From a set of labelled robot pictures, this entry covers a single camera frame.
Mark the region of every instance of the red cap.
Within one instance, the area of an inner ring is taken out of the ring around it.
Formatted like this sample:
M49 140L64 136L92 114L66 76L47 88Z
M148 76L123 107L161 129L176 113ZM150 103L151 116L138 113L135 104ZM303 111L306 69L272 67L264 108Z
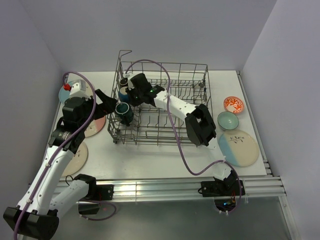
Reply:
M63 85L63 89L66 91L71 91L71 86L67 83L67 84Z

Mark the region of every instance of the wire dish rack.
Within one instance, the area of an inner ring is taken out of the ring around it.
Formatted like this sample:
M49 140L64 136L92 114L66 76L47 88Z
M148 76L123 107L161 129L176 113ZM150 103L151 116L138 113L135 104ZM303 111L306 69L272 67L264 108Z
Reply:
M123 61L122 58L131 52L131 50L121 50L117 59L111 97L119 102L120 80L127 68L134 62ZM159 62L159 64L170 75L170 93L172 95L191 104L204 104L208 107L211 115L213 114L208 65L173 62ZM128 72L144 73L152 86L160 85L165 89L168 87L167 75L161 67L154 63L138 62ZM133 121L130 126L120 123L121 119L115 113L107 115L109 120L107 130L114 143L134 143L136 145L177 144L166 110L145 103L136 107L131 106L131 109L133 111ZM172 119L180 142L182 144L192 144L187 136L185 122L174 115L172 115Z

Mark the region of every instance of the light blue bowl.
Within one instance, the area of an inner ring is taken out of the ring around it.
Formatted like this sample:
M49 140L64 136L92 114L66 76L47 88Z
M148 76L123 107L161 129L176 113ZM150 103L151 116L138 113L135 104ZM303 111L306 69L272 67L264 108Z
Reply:
M223 111L218 116L218 124L225 131L234 130L239 126L239 119L232 112Z

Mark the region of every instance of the beige plate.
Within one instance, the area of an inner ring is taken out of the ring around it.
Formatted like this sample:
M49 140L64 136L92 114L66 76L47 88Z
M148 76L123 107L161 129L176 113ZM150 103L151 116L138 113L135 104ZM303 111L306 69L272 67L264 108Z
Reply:
M226 131L218 143L225 160L232 165L247 167L258 159L259 146L245 131L239 129Z
M87 138L97 134L98 132L101 131L101 129L104 128L105 124L106 124L106 116L97 120L93 120L84 132L85 137Z
M78 151L74 155L74 157L69 162L68 166L66 166L62 177L72 175L78 172L86 163L88 158L88 148L87 145L82 142L79 146Z

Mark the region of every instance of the cable tie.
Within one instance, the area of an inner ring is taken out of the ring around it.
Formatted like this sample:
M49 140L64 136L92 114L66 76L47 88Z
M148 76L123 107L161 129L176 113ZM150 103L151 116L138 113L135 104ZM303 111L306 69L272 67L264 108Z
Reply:
M134 72L131 71L131 72L124 73L124 74L123 74L123 78L127 79L127 78L130 77L131 74L134 74Z
M171 94L170 94L169 92L166 92L166 95L165 95L163 101L166 100L168 97L170 97L170 95L171 95Z

